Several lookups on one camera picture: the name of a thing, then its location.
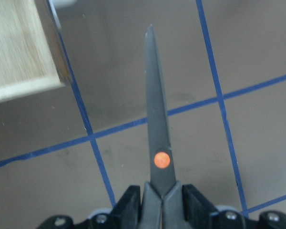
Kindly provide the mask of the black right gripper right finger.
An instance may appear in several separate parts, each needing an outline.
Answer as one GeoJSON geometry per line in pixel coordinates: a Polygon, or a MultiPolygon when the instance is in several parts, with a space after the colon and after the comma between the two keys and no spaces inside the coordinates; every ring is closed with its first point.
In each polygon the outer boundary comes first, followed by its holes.
{"type": "Polygon", "coordinates": [[[184,216],[192,229],[212,229],[218,209],[193,185],[182,186],[184,216]]]}

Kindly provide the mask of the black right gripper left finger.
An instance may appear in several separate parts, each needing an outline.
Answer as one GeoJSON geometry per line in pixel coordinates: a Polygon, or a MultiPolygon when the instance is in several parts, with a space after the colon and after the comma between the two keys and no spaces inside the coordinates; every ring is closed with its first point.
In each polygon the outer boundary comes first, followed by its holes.
{"type": "Polygon", "coordinates": [[[112,210],[117,229],[135,229],[138,226],[141,208],[140,186],[129,186],[112,210]]]}

